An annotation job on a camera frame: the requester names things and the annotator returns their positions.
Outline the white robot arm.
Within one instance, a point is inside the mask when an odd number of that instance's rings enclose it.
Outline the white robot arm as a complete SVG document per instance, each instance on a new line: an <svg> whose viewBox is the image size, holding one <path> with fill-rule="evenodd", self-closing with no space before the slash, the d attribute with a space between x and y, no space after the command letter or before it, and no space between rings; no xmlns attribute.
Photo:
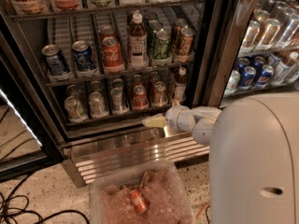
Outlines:
<svg viewBox="0 0 299 224"><path fill-rule="evenodd" d="M220 110L174 105L142 120L209 147L211 224L299 224L299 93L252 95Z"/></svg>

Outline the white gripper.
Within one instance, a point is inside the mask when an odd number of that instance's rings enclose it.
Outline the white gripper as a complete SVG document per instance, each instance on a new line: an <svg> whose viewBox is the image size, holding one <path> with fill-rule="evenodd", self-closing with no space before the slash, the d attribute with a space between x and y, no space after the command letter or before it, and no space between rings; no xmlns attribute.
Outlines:
<svg viewBox="0 0 299 224"><path fill-rule="evenodd" d="M174 101L173 107L166 111L165 118L163 115L155 115L143 119L142 124L149 128L163 128L167 124L176 130L190 133L195 125L195 119L187 106Z"/></svg>

